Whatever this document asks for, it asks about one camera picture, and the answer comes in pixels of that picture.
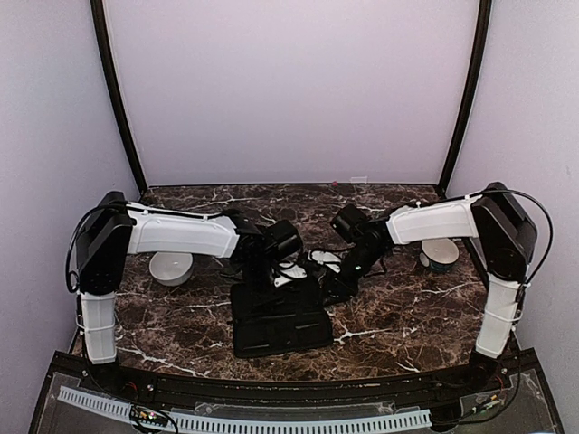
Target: marble table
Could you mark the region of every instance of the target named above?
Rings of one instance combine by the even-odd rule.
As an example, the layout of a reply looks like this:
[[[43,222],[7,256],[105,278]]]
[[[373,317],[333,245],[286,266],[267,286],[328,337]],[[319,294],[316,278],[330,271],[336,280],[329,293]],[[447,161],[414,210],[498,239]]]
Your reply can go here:
[[[347,203],[377,217],[411,201],[436,199],[427,185],[294,184],[158,187],[142,203],[190,212],[236,208],[264,225],[289,219],[307,249],[346,246],[329,222]],[[117,293],[120,361],[161,373],[278,382],[352,380],[465,364],[486,289],[458,245],[459,261],[443,275],[420,264],[418,244],[394,248],[386,276],[362,280],[356,298],[327,310],[332,346],[255,359],[233,356],[231,281],[220,276],[226,261],[196,257],[192,278],[167,288],[148,272],[152,255],[130,256]]]

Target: white cylindrical robot base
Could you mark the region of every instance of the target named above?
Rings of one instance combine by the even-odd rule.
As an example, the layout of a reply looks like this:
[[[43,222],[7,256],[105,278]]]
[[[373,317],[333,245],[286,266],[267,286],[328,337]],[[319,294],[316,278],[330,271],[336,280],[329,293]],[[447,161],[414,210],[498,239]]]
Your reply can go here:
[[[117,359],[115,343],[115,293],[106,296],[81,294],[82,328],[87,355],[93,364]]]
[[[477,338],[477,353],[496,359],[507,344],[517,312],[517,293],[521,284],[489,274],[489,296]]]

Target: black pole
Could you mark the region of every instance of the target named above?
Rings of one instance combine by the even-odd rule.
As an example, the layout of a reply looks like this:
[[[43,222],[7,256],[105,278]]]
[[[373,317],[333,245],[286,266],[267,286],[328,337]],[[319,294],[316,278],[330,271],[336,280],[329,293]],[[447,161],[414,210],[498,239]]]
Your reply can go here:
[[[123,105],[123,99],[120,96],[119,81],[117,80],[117,73],[115,72],[115,63],[112,59],[112,51],[110,50],[109,33],[107,32],[107,22],[105,20],[105,10],[102,0],[90,0],[92,8],[92,21],[94,22],[94,31],[97,34],[97,43],[99,45],[100,62],[102,63],[102,70],[105,74],[107,87],[109,88],[110,103],[115,113],[117,126],[119,128],[120,138],[127,153],[128,163],[133,172],[133,177],[137,183],[138,190],[144,193],[147,190],[147,181],[143,168],[138,161],[137,149],[133,136],[128,127],[127,113]]]
[[[477,82],[479,81],[480,65],[482,64],[482,56],[485,51],[485,42],[487,41],[487,31],[489,29],[490,21],[490,7],[492,0],[480,0],[479,3],[479,18],[477,20],[477,29],[474,33],[474,42],[472,44],[472,54],[470,55],[469,72],[467,74],[467,81],[462,93],[462,101],[460,102],[459,115],[456,119],[454,133],[452,133],[451,145],[449,152],[446,155],[446,161],[442,168],[441,179],[436,186],[439,194],[445,195],[446,190],[451,183],[452,173],[459,158],[460,146],[464,139],[464,133],[469,124],[470,110],[472,109],[472,102],[474,101],[474,94],[477,90]]]

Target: white wall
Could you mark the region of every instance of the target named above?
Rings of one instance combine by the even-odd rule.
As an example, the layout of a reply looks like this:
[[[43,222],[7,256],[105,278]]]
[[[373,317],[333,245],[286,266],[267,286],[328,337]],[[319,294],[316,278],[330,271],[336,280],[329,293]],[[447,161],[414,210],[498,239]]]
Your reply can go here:
[[[150,184],[436,183],[476,0],[110,0]]]
[[[495,2],[450,189],[466,193],[502,180],[533,194],[553,216],[553,253],[528,291],[518,335],[538,352],[566,432],[579,432],[578,24],[575,0]],[[540,212],[532,216],[545,237]]]
[[[71,231],[108,190],[137,189],[87,0],[4,0],[0,59],[0,420],[22,433],[74,330],[63,277]]]

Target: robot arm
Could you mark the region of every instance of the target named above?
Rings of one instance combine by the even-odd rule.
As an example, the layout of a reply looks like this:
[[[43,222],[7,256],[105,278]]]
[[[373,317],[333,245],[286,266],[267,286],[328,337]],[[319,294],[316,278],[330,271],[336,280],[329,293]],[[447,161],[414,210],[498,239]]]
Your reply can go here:
[[[394,245],[414,241],[479,238],[487,272],[489,295],[475,351],[497,359],[517,321],[519,291],[526,283],[528,264],[536,243],[536,226],[505,185],[489,185],[485,194],[432,205],[404,206],[387,217],[371,221],[353,205],[332,221],[334,229],[355,247],[345,256],[338,273],[323,281],[329,303],[357,293],[357,281]]]
[[[175,212],[127,203],[111,192],[75,235],[77,284],[87,356],[112,363],[115,345],[115,291],[128,254],[186,252],[227,258],[253,288],[273,280],[271,267],[298,251],[301,238],[288,221],[258,228],[240,212]]]

